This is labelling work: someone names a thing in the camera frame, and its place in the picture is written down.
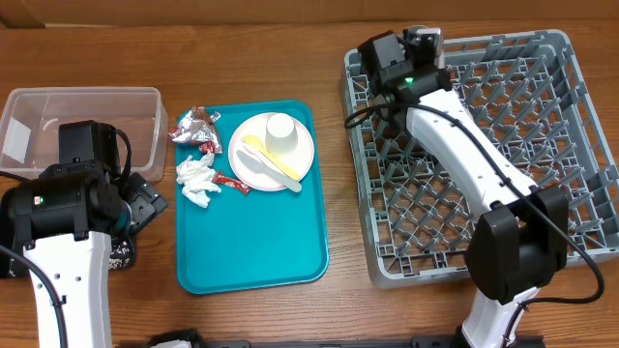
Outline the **white paper cup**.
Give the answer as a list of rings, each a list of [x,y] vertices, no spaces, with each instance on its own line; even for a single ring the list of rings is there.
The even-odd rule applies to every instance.
[[[295,120],[285,113],[273,114],[266,123],[265,144],[276,155],[286,155],[296,149],[298,134]]]

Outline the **red ketchup packet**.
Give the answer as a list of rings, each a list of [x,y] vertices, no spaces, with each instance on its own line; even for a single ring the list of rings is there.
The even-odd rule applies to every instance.
[[[233,178],[224,176],[221,171],[219,171],[215,175],[213,182],[218,185],[224,185],[224,186],[227,186],[233,189],[237,189],[240,192],[242,192],[244,195],[248,195],[248,193],[251,191],[250,186],[248,186],[247,184],[243,183],[242,181],[238,179],[233,179]]]

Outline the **white napkin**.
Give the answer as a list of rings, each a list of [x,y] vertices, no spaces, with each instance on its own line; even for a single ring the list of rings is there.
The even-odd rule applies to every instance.
[[[221,188],[214,183],[217,172],[212,168],[215,155],[207,153],[200,159],[192,155],[176,166],[176,182],[182,186],[182,194],[191,203],[201,208],[207,208],[211,198],[209,192],[220,193]]]

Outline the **foil wrapper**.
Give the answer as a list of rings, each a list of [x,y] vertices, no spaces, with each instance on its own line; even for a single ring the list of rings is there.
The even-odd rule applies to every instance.
[[[209,113],[204,106],[194,106],[180,118],[168,136],[177,144],[197,145],[202,154],[221,154],[223,144],[216,128],[220,117],[218,111]]]

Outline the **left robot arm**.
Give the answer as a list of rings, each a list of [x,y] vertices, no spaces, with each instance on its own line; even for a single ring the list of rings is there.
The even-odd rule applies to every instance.
[[[121,157],[127,135],[92,120],[59,128],[59,160],[1,200],[1,275],[29,276],[42,347],[112,344],[108,273],[168,206]]]

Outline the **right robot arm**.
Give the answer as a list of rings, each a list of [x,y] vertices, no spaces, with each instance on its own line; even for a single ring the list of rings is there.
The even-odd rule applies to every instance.
[[[464,259],[477,293],[452,346],[542,347],[542,337],[518,337],[516,326],[526,301],[567,264],[567,198],[535,184],[475,124],[438,65],[442,43],[439,29],[421,28],[360,44],[368,110],[438,159],[476,220]]]

